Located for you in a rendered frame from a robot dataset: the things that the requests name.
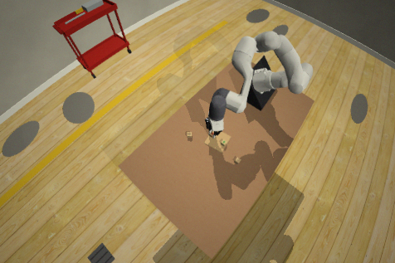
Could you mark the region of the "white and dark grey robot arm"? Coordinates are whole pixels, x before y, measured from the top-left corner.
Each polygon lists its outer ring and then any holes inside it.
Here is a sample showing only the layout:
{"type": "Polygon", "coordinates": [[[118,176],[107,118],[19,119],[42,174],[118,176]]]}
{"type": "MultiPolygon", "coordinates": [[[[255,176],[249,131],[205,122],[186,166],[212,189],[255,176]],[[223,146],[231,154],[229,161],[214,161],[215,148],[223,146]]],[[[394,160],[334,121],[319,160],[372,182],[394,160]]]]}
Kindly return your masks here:
{"type": "Polygon", "coordinates": [[[221,131],[224,129],[223,118],[226,107],[236,114],[244,111],[251,80],[254,89],[261,94],[274,88],[284,88],[287,86],[290,92],[300,94],[307,87],[313,75],[312,65],[309,63],[300,64],[300,57],[290,41],[285,36],[277,35],[273,31],[260,33],[256,38],[243,37],[237,44],[232,55],[232,64],[244,78],[241,94],[239,95],[224,88],[216,90],[209,106],[211,113],[208,112],[208,120],[212,131],[221,131]],[[253,75],[251,61],[254,54],[271,50],[275,51],[285,70],[272,72],[263,68],[254,70],[253,75]],[[253,75],[253,78],[251,75],[253,75]]]}

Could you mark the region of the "tan square mat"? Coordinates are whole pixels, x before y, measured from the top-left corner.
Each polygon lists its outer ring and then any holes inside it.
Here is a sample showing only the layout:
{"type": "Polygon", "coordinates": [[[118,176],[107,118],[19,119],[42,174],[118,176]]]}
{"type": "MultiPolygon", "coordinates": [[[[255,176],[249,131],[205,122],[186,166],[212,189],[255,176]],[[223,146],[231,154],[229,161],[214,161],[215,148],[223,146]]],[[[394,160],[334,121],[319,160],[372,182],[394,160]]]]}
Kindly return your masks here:
{"type": "Polygon", "coordinates": [[[208,135],[207,139],[205,140],[205,144],[207,144],[208,146],[216,149],[217,151],[219,151],[220,153],[222,153],[222,151],[224,150],[224,148],[226,147],[221,145],[221,142],[223,140],[226,140],[227,143],[230,140],[231,136],[228,134],[225,134],[223,132],[221,132],[218,136],[216,136],[215,138],[212,138],[211,136],[208,135]]]}

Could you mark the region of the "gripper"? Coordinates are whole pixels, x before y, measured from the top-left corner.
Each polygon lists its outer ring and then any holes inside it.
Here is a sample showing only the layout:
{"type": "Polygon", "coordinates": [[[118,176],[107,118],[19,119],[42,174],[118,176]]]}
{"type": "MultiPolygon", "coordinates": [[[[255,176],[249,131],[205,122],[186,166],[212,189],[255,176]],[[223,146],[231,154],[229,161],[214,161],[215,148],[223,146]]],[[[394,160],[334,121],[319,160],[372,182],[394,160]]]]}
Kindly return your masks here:
{"type": "MultiPolygon", "coordinates": [[[[210,122],[209,122],[208,118],[206,118],[205,121],[206,121],[207,129],[209,130],[209,134],[210,134],[210,133],[212,132],[212,127],[211,127],[211,125],[210,125],[210,122]]],[[[222,131],[218,131],[218,132],[217,132],[217,131],[214,131],[213,138],[215,138],[216,135],[219,135],[220,132],[222,132],[222,131]]],[[[208,134],[208,135],[209,135],[209,134],[208,134]]]]}

